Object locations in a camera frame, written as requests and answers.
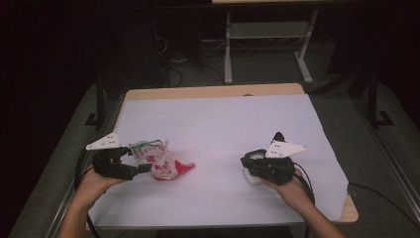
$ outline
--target person's left hand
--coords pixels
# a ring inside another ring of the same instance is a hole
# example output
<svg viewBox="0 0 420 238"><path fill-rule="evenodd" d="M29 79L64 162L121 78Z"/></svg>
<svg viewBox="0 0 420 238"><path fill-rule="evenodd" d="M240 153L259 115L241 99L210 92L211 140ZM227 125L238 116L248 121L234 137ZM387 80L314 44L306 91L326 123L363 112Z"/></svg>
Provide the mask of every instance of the person's left hand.
<svg viewBox="0 0 420 238"><path fill-rule="evenodd" d="M77 199L79 205L90 209L108 188L125 180L102 177L93 170L91 165L87 169L88 171L80 179L80 186L76 191L74 199Z"/></svg>

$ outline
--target gray floor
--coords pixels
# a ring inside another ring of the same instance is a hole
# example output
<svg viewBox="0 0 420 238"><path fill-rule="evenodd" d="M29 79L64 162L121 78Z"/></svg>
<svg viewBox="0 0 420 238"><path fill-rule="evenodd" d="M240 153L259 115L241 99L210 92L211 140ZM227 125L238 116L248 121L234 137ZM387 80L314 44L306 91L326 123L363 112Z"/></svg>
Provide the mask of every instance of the gray floor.
<svg viewBox="0 0 420 238"><path fill-rule="evenodd" d="M306 55L313 84L302 81L292 54L298 43L277 42L280 48L253 47L252 54L235 54L232 61L234 84L298 82L305 91L328 83L337 75L327 75L334 43L313 43ZM217 54L204 58L200 69L191 62L179 63L174 68L181 72L181 87L222 85L223 56ZM171 84L180 81L180 75L169 73ZM378 93L378 110L386 111L394 126L380 127L374 131L365 119L366 100L352 99L346 94L345 82L323 95L311 96L325 133L336 153L349 182L373 188L391 199L398 207L416 220L395 177L387 156L381 149L377 135L387 142L392 154L406 171L410 181L420 190L420 131L406 116L395 95L381 85ZM121 107L121 101L107 101L108 120L101 130L84 126L88 115L95 112L95 88L92 86L81 100L74 116L56 147L51 160L32 196L27 202L11 237L53 237L62 216L69 194L73 171L81 149L88 143L112 131ZM377 194L350 185L349 194L355 202L360 218L351 224L340 224L350 237L419 237L419 230L403 215ZM291 226L294 237L303 237L304 225ZM105 230L103 237L155 237L156 231Z"/></svg>

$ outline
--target white paper sheet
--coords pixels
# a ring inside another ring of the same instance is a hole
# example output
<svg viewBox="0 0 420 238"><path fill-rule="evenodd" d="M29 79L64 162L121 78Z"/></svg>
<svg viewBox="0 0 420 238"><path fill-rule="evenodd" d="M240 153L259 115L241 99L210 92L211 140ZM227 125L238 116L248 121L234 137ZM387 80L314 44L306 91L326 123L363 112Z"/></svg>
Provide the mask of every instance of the white paper sheet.
<svg viewBox="0 0 420 238"><path fill-rule="evenodd" d="M116 131L123 146L168 139L169 149L196 168L172 181L142 174L111 187L89 212L97 226L301 222L273 189L248 185L242 172L240 158L267 149L275 132L309 147L290 158L309 174L318 208L340 219L348 181L307 95L127 101Z"/></svg>

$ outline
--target hand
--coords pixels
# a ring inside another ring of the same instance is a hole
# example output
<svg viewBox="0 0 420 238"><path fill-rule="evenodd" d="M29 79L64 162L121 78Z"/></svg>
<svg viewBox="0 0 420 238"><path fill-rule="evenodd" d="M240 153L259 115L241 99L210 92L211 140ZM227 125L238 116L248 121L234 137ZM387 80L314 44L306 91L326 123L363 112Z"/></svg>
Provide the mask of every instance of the hand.
<svg viewBox="0 0 420 238"><path fill-rule="evenodd" d="M93 170L92 166L89 166L86 174L80 179L80 186L74 198L77 199L80 205L90 209L108 188L124 181L122 179L102 177Z"/></svg>
<svg viewBox="0 0 420 238"><path fill-rule="evenodd" d="M296 169L295 172L297 175L302 176L302 172L300 170ZM284 202L298 213L300 213L304 207L313 205L303 184L296 177L293 177L290 182L284 185L277 185L263 178L262 181L268 186L274 188L274 190L280 194Z"/></svg>

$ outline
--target snack package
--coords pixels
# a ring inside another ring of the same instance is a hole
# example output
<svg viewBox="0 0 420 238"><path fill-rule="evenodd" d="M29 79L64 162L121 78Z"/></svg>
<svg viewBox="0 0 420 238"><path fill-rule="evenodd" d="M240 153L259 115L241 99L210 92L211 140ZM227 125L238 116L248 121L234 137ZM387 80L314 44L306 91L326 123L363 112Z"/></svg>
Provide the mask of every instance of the snack package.
<svg viewBox="0 0 420 238"><path fill-rule="evenodd" d="M165 144L161 140L141 141L129 146L139 164L154 164L152 175L158 180L172 180L195 167L171 152L168 141Z"/></svg>

